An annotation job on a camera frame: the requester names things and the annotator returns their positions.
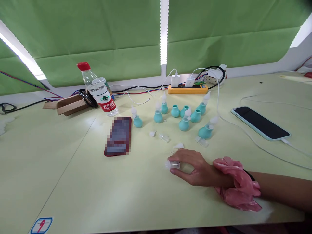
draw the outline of red phone case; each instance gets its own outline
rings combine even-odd
[[[131,117],[116,117],[105,144],[106,157],[128,155],[131,143]]]

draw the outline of smartphone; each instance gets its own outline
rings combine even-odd
[[[291,136],[289,132],[247,106],[233,108],[231,112],[266,140],[281,140]]]
[[[110,130],[104,155],[106,157],[127,155],[131,142],[131,117],[116,117]]]

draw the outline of light blue phone case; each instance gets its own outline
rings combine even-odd
[[[265,118],[264,116],[262,116],[263,118],[267,119],[268,121],[270,121],[271,123],[275,124],[276,126],[280,127],[281,129],[283,129],[284,131],[286,131],[288,133],[288,136],[282,137],[282,138],[278,138],[278,139],[272,139],[270,137],[268,137],[267,135],[265,135],[263,132],[261,132],[258,128],[256,128],[255,126],[253,126],[251,123],[249,123],[246,119],[244,119],[243,117],[241,117],[238,113],[235,112],[235,109],[240,108],[240,107],[236,107],[233,108],[231,110],[231,113],[234,114],[237,118],[239,118],[240,120],[242,120],[245,124],[247,124],[249,127],[251,127],[255,132],[257,132],[260,136],[262,136],[264,139],[269,140],[269,141],[276,141],[276,140],[281,140],[287,137],[290,137],[291,134],[289,132],[287,132],[285,129],[281,128],[280,126],[278,126],[276,123],[272,122],[271,120]]]

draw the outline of black bracelet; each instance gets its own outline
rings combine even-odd
[[[244,172],[246,172],[246,173],[249,175],[249,177],[251,178],[252,181],[256,181],[256,180],[254,179],[254,177],[253,177],[248,171],[244,170]]]

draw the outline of desk surface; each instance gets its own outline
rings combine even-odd
[[[269,142],[242,123],[230,110],[247,105],[292,133],[289,141],[311,151],[311,110],[285,105],[240,100],[292,103],[312,107],[311,86],[289,77],[262,75],[226,80],[220,89],[219,112],[235,123],[266,150],[288,161],[312,167],[312,159],[281,142]],[[159,92],[155,100],[160,100]],[[148,94],[133,95],[143,102]],[[26,233],[37,217],[54,217],[49,233],[105,233],[134,230],[209,227],[239,224],[301,221],[302,212],[281,204],[257,199],[262,211],[244,212],[226,205],[213,188],[192,187],[173,176],[164,163],[173,146],[182,142],[199,151],[211,163],[230,156],[246,170],[312,180],[307,169],[291,165],[259,149],[243,131],[222,120],[210,145],[194,141],[198,130],[216,115],[217,89],[212,90],[207,112],[200,123],[190,123],[187,132],[178,128],[180,118],[164,115],[153,121],[154,102],[137,106],[143,127],[132,127],[131,153],[107,158],[104,144],[113,118],[102,110],[89,110],[72,117],[57,116],[40,105],[16,112],[18,118],[0,137],[0,230]],[[167,95],[173,104],[192,110],[202,95]],[[119,116],[130,116],[131,102],[124,95],[116,102]],[[150,131],[169,135],[167,144]]]

